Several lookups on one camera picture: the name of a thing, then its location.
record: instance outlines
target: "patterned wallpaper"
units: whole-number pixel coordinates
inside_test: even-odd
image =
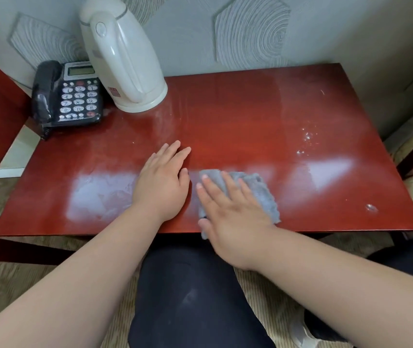
[[[85,0],[0,0],[0,68],[84,60]],[[164,75],[340,62],[387,135],[413,113],[413,0],[122,0]]]

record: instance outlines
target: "forearm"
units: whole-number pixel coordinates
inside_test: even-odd
[[[131,207],[0,313],[0,346],[99,347],[160,221]]]
[[[257,270],[359,347],[413,347],[413,277],[277,229]]]

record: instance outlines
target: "finger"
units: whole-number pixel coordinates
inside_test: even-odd
[[[202,176],[202,182],[206,191],[218,206],[222,207],[231,203],[226,194],[207,175]]]
[[[182,149],[179,151],[175,156],[171,159],[171,161],[168,162],[169,168],[172,168],[176,172],[180,170],[182,167],[182,164],[184,163],[184,160],[186,159],[187,156],[189,156],[190,152],[192,151],[191,147],[188,146],[185,149]]]
[[[173,144],[169,146],[168,149],[165,150],[162,156],[159,157],[158,163],[161,165],[167,164],[173,156],[176,154],[177,149],[180,147],[180,141],[176,140]]]
[[[205,209],[206,216],[208,216],[209,218],[214,217],[219,209],[219,206],[213,199],[211,199],[210,195],[201,183],[197,183],[197,194],[198,198],[200,199],[200,203]]]
[[[209,239],[211,242],[211,245],[214,246],[214,244],[216,244],[217,242],[217,234],[214,230],[214,227],[211,221],[207,218],[201,218],[200,220],[198,220],[198,225],[200,226],[200,229],[202,230],[202,238]]]
[[[168,149],[168,146],[169,146],[168,143],[163,144],[160,150],[158,150],[157,153],[155,154],[155,157],[152,159],[150,166],[153,166],[153,164],[155,164],[158,161],[158,159],[164,154],[166,149]]]
[[[151,154],[151,156],[148,158],[148,160],[146,161],[144,167],[142,167],[142,170],[140,171],[140,173],[144,172],[152,163],[153,159],[155,158],[156,153],[154,152],[153,154]]]
[[[234,201],[245,201],[245,197],[242,190],[237,186],[236,182],[232,179],[231,175],[226,171],[221,171],[221,176],[226,183],[227,191],[229,192],[229,197]]]
[[[239,178],[238,183],[240,184],[240,188],[242,189],[242,194],[244,195],[245,199],[247,199],[250,203],[255,204],[256,206],[261,207],[260,203],[258,203],[258,200],[256,200],[255,196],[253,195],[250,187],[248,187],[244,180]]]
[[[186,168],[183,168],[180,170],[179,173],[179,185],[183,191],[187,193],[189,192],[189,185],[190,185],[190,177],[189,177],[189,172],[187,171]]]

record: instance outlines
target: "kettle lid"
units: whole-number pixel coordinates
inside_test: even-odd
[[[86,0],[79,12],[79,19],[83,25],[89,26],[95,12],[105,11],[118,19],[126,13],[127,9],[126,4],[121,0]]]

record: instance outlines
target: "kettle base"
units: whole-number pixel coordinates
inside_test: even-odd
[[[157,106],[160,102],[163,101],[163,99],[166,97],[166,94],[168,93],[168,85],[165,82],[165,85],[163,87],[163,91],[158,95],[158,97],[155,100],[152,100],[151,102],[141,102],[141,103],[131,103],[130,105],[121,105],[118,104],[115,101],[115,105],[117,108],[119,108],[121,111],[136,114],[139,112],[144,112],[147,110],[150,110]]]

